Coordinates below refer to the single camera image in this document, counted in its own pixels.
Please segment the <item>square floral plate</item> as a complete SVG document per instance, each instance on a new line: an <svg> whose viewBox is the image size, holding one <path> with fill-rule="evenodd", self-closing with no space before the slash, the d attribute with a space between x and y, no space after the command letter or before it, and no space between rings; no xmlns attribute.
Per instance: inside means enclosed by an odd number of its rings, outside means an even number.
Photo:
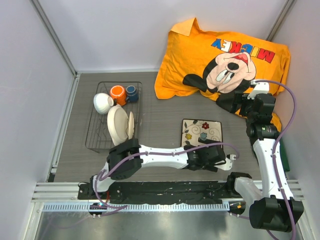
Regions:
<svg viewBox="0 0 320 240"><path fill-rule="evenodd" d="M222 142L222 123L219 121L184 118L181 128L181 146L192 145L197 147L203 145L198 142L198 138Z"/></svg>

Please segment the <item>large white oval dish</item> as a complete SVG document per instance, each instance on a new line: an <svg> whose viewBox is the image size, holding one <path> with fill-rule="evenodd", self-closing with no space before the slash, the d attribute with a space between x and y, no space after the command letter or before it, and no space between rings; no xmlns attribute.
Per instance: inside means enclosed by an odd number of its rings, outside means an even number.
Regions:
<svg viewBox="0 0 320 240"><path fill-rule="evenodd" d="M119 104L110 108L107 114L107 128L114 146L128 139L128 124L128 114Z"/></svg>

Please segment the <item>black wire dish rack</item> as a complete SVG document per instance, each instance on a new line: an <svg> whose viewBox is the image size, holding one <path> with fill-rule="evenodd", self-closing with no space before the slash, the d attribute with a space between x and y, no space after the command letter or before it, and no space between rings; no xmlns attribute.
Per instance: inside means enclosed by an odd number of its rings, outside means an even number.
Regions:
<svg viewBox="0 0 320 240"><path fill-rule="evenodd" d="M141 102L142 102L142 83L140 81L101 81L98 83L96 93L109 94L115 85L123 87L134 86L138 92L138 101L126 103L123 106L127 114L130 112L134 116L134 137L139 135L139 121L141 120ZM85 139L85 147L96 153L108 153L110 148L114 147L112 138L108 131L107 116L99 114L95 108L92 108L88 123L88 129Z"/></svg>

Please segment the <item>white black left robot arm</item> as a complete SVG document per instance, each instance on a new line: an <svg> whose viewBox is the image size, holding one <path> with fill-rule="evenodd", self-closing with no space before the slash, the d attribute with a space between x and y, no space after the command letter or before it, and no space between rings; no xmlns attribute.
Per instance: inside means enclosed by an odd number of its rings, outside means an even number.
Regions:
<svg viewBox="0 0 320 240"><path fill-rule="evenodd" d="M132 138L109 150L104 167L90 179L88 195L102 199L115 181L130 178L141 168L217 172L220 163L226 163L226 154L219 141L207 140L198 146L187 144L178 148L155 148L139 144L138 139Z"/></svg>

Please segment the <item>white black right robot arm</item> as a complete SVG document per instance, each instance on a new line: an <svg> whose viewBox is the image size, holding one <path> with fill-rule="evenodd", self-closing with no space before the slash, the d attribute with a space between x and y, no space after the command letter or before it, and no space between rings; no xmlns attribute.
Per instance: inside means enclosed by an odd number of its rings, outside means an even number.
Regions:
<svg viewBox="0 0 320 240"><path fill-rule="evenodd" d="M239 110L246 117L246 134L259 165L262 189L250 177L238 173L225 190L230 197L240 195L246 202L253 228L294 233L304 206L294 199L284 173L280 133L271 122L275 103L275 97L269 93L234 94L230 111Z"/></svg>

